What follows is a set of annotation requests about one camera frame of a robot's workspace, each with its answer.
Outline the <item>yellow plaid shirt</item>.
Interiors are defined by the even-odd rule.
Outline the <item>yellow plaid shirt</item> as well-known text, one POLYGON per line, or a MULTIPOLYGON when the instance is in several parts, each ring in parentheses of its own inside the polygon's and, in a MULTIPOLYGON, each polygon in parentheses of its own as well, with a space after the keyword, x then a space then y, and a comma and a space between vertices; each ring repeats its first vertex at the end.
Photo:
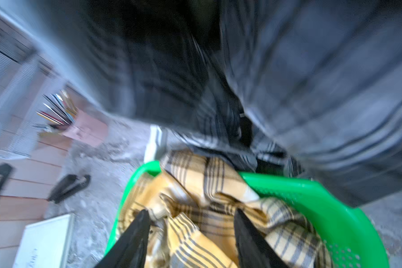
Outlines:
POLYGON ((157 176, 142 175, 118 216, 120 237, 137 214, 151 219, 147 268, 238 268, 234 215, 240 209, 290 268, 331 268, 313 225, 276 197, 261 198, 218 157, 167 153, 157 176))

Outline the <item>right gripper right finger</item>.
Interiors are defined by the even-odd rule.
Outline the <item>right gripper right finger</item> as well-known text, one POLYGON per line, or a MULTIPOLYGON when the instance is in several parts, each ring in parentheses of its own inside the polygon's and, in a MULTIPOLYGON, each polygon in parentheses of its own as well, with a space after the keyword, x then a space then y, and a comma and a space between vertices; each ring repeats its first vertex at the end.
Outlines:
POLYGON ((234 214, 240 268, 287 268, 241 209, 234 214))

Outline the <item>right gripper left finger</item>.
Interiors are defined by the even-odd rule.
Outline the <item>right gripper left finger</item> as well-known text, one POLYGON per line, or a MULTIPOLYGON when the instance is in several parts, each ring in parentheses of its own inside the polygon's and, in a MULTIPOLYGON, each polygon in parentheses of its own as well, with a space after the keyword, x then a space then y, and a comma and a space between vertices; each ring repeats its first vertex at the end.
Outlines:
POLYGON ((143 268, 145 266, 150 217, 142 210, 95 268, 143 268))

